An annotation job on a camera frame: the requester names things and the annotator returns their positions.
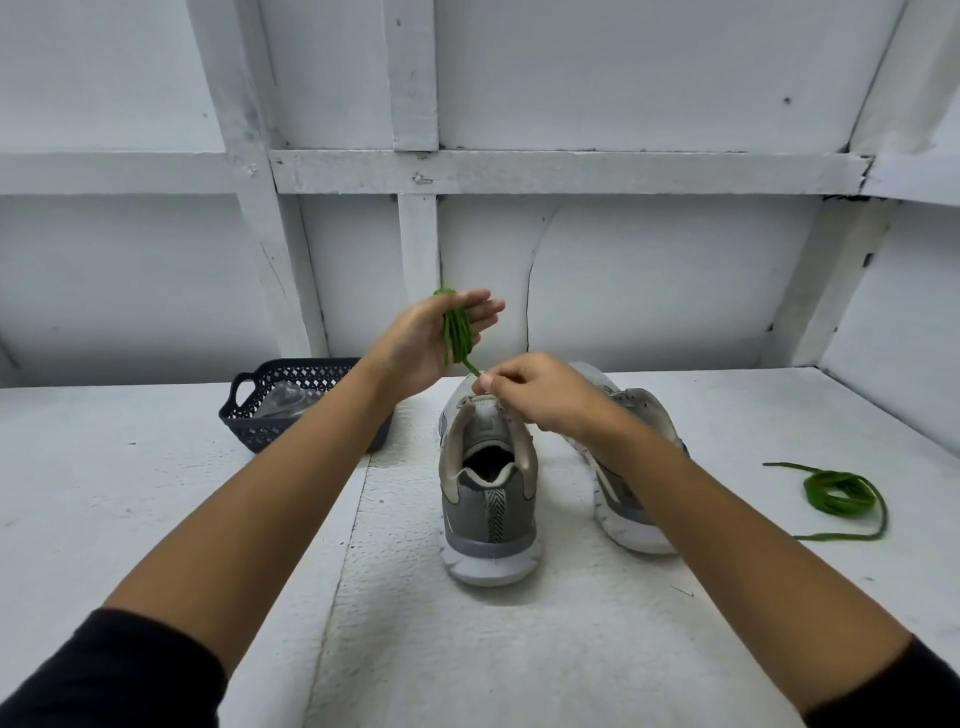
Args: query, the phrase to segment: crack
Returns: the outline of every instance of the crack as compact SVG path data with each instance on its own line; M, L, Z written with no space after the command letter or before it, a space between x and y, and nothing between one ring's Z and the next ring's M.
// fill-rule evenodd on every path
M260 250L263 251L263 256L267 258L267 264L270 265L270 270L274 272L274 278L276 279L276 283L277 285L280 286L280 290L283 291L283 298L287 298L287 289L283 287L283 281L280 280L280 276L276 272L276 268L274 267L274 262L270 260L270 254L267 253L266 246L263 244L262 240L260 240L259 243L260 243Z
M530 256L530 270L527 271L526 303L524 304L523 310L523 324L526 327L526 351L530 351L530 278L534 275L534 265L537 263L537 253L540 252L540 244L543 242L543 238L546 237L547 231L550 230L550 226L553 225L553 220L557 217L557 213L563 208L564 204L560 203L557 205L557 209L547 217L545 220L546 225L543 226L543 232L540 234L540 240L534 245L533 254Z

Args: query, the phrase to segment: shoe tongue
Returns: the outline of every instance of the shoe tongue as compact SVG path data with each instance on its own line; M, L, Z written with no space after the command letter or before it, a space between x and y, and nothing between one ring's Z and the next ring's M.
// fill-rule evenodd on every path
M507 421L496 404L496 397L481 395L471 400L474 406L473 417L464 427L464 459L476 454L483 448L501 448L514 451L507 429Z

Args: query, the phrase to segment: basket handle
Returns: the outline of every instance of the basket handle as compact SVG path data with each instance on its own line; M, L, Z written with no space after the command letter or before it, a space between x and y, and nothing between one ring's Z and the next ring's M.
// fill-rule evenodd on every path
M256 377L250 372L241 372L233 378L233 383L230 385L230 397L227 401L232 402L234 407L240 406L240 402L237 401L237 390L240 389L240 385L245 381L251 381L255 384Z

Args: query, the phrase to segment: right hand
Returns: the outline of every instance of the right hand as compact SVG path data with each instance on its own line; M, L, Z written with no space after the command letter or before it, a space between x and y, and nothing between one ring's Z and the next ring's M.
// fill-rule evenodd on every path
M497 395L527 422L582 443L590 440L593 423L619 411L579 372L545 353L497 364L473 383L473 392Z

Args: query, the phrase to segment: white midsole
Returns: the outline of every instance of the white midsole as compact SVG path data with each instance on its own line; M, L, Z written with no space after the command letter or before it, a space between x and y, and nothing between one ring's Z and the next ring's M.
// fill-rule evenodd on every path
M475 587L502 587L514 584L537 568L543 555L540 539L513 556L503 559L481 559L467 556L450 545L441 522L438 534L440 556L450 575Z

